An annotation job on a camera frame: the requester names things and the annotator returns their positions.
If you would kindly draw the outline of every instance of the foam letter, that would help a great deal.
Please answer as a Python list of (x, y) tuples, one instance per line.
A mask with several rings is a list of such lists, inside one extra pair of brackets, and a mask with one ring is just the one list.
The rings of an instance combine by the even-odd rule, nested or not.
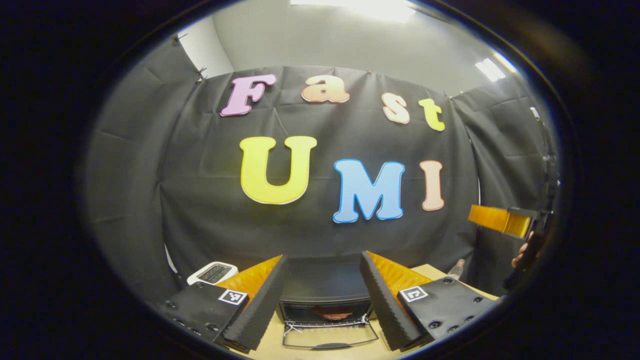
[(232, 82), (234, 89), (231, 91), (227, 107), (220, 112), (221, 116), (242, 115), (251, 111), (251, 105), (247, 105), (246, 101), (249, 97), (253, 102), (257, 102), (264, 94), (264, 84), (273, 85), (278, 78), (274, 74), (248, 76), (246, 78), (237, 78)]
[(424, 117), (427, 118), (427, 124), (436, 131), (444, 130), (444, 123), (438, 120), (438, 114), (442, 113), (442, 109), (432, 99), (420, 100), (418, 104), (424, 108)]
[(344, 89), (344, 81), (331, 75), (318, 75), (307, 79), (307, 86), (302, 90), (302, 98), (310, 102), (345, 102), (349, 94)]
[(440, 195), (440, 170), (442, 164), (439, 161), (423, 161), (420, 168), (424, 171), (424, 181), (426, 183), (426, 198), (422, 203), (425, 211), (433, 211), (444, 207), (444, 200)]
[(262, 204), (282, 205), (298, 200), (307, 190), (309, 156), (317, 141), (309, 136), (292, 136), (284, 144), (291, 148), (291, 175), (286, 184), (274, 186), (267, 181), (267, 160), (276, 140), (258, 136), (240, 142), (244, 151), (240, 185), (251, 199)]
[(382, 201), (382, 205), (376, 213), (378, 219), (389, 220), (402, 216), (400, 180), (404, 172), (404, 165), (395, 161), (384, 163), (374, 184), (371, 184), (369, 175), (360, 160), (338, 160), (333, 167), (342, 177), (340, 209), (333, 214), (333, 221), (354, 222), (358, 220), (355, 199), (358, 200), (362, 214), (367, 220), (373, 216), (380, 201)]
[(409, 122), (409, 111), (405, 109), (406, 101), (401, 96), (385, 92), (382, 94), (382, 102), (385, 103), (382, 111), (385, 112), (387, 119), (400, 124)]

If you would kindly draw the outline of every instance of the bottle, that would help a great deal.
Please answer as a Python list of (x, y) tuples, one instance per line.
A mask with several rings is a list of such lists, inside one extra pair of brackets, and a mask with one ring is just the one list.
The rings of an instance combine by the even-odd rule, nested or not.
[(462, 271), (464, 270), (463, 269), (464, 266), (465, 266), (465, 260), (464, 259), (458, 260), (458, 262), (456, 263), (456, 266), (452, 267), (451, 270), (449, 270), (449, 273), (447, 274), (447, 276), (452, 277), (456, 280), (460, 280), (460, 276), (462, 276)]

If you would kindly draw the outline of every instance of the blue letter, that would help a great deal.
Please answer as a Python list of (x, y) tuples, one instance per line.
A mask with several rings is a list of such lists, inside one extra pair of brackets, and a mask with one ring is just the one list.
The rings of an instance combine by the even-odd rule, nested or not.
[(340, 210), (333, 214), (333, 221), (354, 222), (358, 220), (355, 199), (358, 199), (362, 214), (367, 220), (373, 216), (380, 200), (382, 200), (382, 205), (376, 213), (378, 219), (389, 220), (402, 216), (400, 180), (404, 172), (404, 165), (395, 161), (384, 163), (374, 184), (371, 184), (369, 175), (360, 160), (338, 160), (333, 167), (342, 177)]

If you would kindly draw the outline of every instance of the table surface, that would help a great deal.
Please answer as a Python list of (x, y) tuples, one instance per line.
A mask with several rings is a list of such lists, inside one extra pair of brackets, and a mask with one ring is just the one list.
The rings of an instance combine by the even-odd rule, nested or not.
[[(437, 280), (445, 277), (447, 274), (439, 271), (429, 264), (421, 265), (412, 268), (416, 271), (432, 280)], [(472, 290), (485, 296), (488, 299), (495, 300), (498, 297), (475, 289), (467, 285)], [(350, 348), (343, 348), (339, 350), (309, 350), (300, 348), (285, 347), (282, 345), (282, 336), (284, 335), (284, 324), (278, 319), (278, 315), (273, 313), (273, 317), (269, 322), (269, 326), (262, 337), (262, 341), (257, 350), (252, 350), (249, 354), (241, 354), (258, 360), (270, 360), (270, 359), (290, 359), (290, 360), (311, 360), (311, 359), (372, 359), (372, 360), (386, 360), (394, 359), (402, 354), (400, 350), (391, 351), (382, 339), (381, 328), (377, 319), (370, 320), (371, 327), (376, 332), (380, 339), (374, 340), (370, 343), (357, 345)], [(341, 334), (341, 336), (348, 336), (347, 333)]]

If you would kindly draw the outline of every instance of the black fabric backdrop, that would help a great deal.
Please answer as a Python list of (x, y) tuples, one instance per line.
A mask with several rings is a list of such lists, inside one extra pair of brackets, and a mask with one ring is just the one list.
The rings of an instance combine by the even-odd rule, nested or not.
[[(221, 117), (234, 78), (276, 74), (246, 115)], [(305, 80), (316, 75), (344, 80), (349, 101), (309, 103)], [(90, 221), (115, 270), (148, 300), (177, 291), (183, 280), (211, 261), (240, 270), (277, 254), (293, 258), (347, 256), (371, 250), (406, 266), (429, 263), (447, 271), (467, 260), (463, 281), (501, 294), (521, 241), (477, 230), (467, 221), (471, 204), (538, 208), (547, 199), (548, 152), (534, 104), (517, 78), (447, 99), (442, 92), (363, 70), (335, 67), (270, 67), (197, 82), (179, 43), (167, 42), (133, 68), (107, 101), (93, 132), (86, 168)], [(404, 97), (406, 125), (387, 120), (381, 95)], [(442, 108), (446, 128), (431, 129), (417, 102), (430, 97)], [(270, 136), (271, 184), (289, 178), (288, 136), (312, 136), (307, 191), (286, 205), (260, 204), (242, 191), (239, 142)], [(336, 224), (340, 159), (362, 161), (372, 180), (386, 161), (405, 166), (404, 214), (393, 220), (361, 215)], [(437, 160), (445, 206), (424, 211), (419, 163)], [(168, 247), (182, 279), (174, 282)]]

